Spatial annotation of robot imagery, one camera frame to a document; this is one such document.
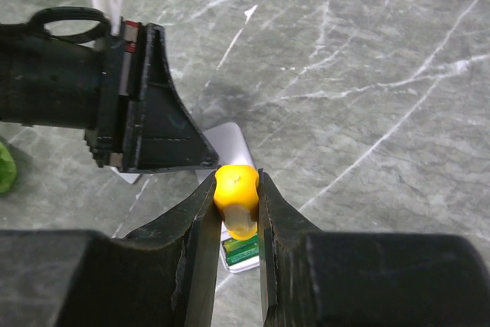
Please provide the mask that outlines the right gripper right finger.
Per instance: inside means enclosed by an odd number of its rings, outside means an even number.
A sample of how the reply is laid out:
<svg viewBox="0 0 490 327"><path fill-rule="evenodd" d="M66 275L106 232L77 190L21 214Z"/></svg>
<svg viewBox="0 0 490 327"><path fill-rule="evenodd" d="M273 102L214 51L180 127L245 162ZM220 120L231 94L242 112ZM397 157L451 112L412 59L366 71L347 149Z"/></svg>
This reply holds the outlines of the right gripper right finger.
<svg viewBox="0 0 490 327"><path fill-rule="evenodd" d="M265 326L487 326L489 272L453 234L322 231L258 184Z"/></svg>

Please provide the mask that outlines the white remote control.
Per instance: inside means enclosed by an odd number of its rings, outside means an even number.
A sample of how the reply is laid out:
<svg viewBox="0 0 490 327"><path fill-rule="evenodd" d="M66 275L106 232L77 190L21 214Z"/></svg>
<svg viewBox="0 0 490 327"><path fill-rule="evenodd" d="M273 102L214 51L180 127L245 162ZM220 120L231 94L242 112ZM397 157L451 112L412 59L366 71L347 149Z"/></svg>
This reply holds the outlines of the white remote control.
<svg viewBox="0 0 490 327"><path fill-rule="evenodd" d="M204 136L211 144L214 151L218 154L218 169L224 165L250 165L255 169L250 150L243 136L240 127L236 123L228 122L215 126L214 128L204 131ZM212 169L198 169L196 171L197 180L202 183L208 176L214 178ZM259 265L259 254L249 260L228 266L226 262L226 254L222 242L232 238L227 232L224 222L221 222L220 236L220 259L224 266L232 273L239 273L244 270L249 270ZM256 247L259 250L259 241L257 235ZM252 245L240 248L254 248Z"/></svg>

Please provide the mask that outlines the grey battery cover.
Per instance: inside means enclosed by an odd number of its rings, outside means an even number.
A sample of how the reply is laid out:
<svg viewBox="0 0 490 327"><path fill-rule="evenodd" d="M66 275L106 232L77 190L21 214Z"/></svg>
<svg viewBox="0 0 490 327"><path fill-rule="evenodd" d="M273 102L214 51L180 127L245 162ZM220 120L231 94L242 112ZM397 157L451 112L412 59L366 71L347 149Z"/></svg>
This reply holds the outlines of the grey battery cover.
<svg viewBox="0 0 490 327"><path fill-rule="evenodd" d="M110 167L110 168L116 175L118 175L121 179L123 179L126 183L130 185L134 185L142 176L141 174L136 174L136 173L121 172L117 167Z"/></svg>

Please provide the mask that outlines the green battery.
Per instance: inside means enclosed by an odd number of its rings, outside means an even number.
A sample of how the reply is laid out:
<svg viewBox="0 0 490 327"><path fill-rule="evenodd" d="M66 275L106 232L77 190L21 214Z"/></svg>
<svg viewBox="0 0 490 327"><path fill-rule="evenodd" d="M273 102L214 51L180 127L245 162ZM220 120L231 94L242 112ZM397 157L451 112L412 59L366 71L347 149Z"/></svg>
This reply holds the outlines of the green battery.
<svg viewBox="0 0 490 327"><path fill-rule="evenodd" d="M257 256L258 254L259 250L256 247L243 248L241 250L238 249L226 254L226 262L227 265L231 267L235 264L249 260L250 258Z"/></svg>
<svg viewBox="0 0 490 327"><path fill-rule="evenodd" d="M256 246L257 235L251 237L248 240L236 240L233 238L226 239L222 242L222 245L227 253L231 253L235 250L238 250L242 247L246 247L248 245Z"/></svg>

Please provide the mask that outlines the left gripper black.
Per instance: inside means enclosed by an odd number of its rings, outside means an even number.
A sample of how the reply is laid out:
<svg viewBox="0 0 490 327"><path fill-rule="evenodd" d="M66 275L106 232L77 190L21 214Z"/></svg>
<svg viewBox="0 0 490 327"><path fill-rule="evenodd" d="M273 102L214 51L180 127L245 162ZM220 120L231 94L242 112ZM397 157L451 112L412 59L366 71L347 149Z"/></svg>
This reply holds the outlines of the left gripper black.
<svg viewBox="0 0 490 327"><path fill-rule="evenodd" d="M218 154L173 83L165 29L46 8L1 26L1 119L82 129L98 164L130 173L214 169Z"/></svg>

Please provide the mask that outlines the yellow handled screwdriver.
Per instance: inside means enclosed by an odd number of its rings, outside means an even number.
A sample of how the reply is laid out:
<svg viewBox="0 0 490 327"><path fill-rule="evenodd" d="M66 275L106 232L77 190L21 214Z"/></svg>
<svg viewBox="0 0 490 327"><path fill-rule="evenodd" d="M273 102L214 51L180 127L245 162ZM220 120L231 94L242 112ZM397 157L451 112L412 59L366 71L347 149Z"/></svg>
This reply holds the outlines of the yellow handled screwdriver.
<svg viewBox="0 0 490 327"><path fill-rule="evenodd" d="M215 173L214 204L235 240L249 240L257 232L259 173L250 165L224 165Z"/></svg>

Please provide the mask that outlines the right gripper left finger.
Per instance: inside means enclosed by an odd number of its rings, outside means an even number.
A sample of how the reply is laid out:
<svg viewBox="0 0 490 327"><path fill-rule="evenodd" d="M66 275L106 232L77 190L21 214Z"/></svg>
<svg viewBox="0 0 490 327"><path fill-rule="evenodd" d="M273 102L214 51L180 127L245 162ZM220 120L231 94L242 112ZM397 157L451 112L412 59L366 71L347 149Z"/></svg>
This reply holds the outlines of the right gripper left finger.
<svg viewBox="0 0 490 327"><path fill-rule="evenodd" d="M3 326L208 326L221 217L209 175L123 238L2 231Z"/></svg>

